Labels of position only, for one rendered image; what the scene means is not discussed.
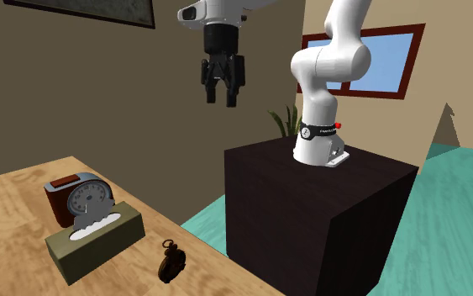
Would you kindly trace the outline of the green potted plant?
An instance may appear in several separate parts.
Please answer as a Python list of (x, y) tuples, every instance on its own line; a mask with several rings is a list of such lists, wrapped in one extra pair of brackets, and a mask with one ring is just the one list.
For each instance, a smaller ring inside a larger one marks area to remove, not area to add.
[(298, 116), (298, 110), (295, 104), (292, 105), (292, 108), (286, 106), (287, 118), (285, 121), (274, 111), (268, 110), (267, 113), (274, 119), (282, 137), (296, 135), (299, 132), (302, 118)]

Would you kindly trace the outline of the olive green tissue box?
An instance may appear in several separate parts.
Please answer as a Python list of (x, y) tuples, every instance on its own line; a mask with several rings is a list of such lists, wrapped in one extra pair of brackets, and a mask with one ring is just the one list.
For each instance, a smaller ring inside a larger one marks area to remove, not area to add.
[(121, 202), (101, 221), (82, 230), (63, 229), (45, 243), (61, 276), (72, 285), (144, 237), (142, 214)]

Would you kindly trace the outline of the dark framed wall picture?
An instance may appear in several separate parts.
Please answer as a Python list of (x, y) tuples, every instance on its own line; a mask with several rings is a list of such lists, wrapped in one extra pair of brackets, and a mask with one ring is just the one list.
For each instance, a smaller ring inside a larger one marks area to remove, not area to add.
[(3, 2), (23, 8), (155, 29), (152, 0), (3, 0)]

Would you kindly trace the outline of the red framed window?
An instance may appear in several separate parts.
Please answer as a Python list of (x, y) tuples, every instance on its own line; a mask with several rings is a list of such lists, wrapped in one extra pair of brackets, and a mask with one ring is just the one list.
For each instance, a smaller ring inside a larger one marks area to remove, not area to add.
[(413, 73), (426, 24), (363, 29), (362, 42), (371, 51), (368, 72), (357, 81), (330, 82), (334, 96), (403, 100)]

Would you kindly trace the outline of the dark robot stand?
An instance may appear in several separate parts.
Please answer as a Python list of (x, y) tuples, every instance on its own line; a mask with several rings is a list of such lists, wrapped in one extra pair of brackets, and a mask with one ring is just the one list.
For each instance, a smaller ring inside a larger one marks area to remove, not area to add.
[(354, 147), (336, 167), (309, 166), (295, 141), (225, 151), (228, 256), (286, 296), (367, 296), (418, 169)]

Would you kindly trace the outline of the red and grey alarm clock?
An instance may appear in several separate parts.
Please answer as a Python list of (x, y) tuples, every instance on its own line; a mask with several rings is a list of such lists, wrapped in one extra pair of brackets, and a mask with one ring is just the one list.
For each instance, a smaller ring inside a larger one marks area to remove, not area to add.
[(48, 182), (44, 189), (62, 228), (86, 229), (107, 218), (115, 205), (111, 187), (90, 172)]

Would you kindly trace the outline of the dark brown pocket watch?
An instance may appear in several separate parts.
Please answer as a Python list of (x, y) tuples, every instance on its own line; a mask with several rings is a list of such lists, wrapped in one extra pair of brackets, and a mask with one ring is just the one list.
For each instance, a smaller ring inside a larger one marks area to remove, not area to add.
[(165, 248), (165, 257), (157, 274), (163, 283), (169, 283), (185, 268), (187, 255), (172, 239), (164, 240), (162, 247)]

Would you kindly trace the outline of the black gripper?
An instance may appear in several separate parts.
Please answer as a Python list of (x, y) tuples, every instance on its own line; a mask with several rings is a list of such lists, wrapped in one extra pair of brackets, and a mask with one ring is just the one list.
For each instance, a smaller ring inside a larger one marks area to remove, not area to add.
[(239, 89), (245, 85), (244, 57), (238, 55), (239, 29), (230, 24), (203, 27), (203, 46), (207, 60), (202, 60), (201, 83), (207, 103), (216, 102), (218, 80), (227, 80), (227, 107), (237, 105)]

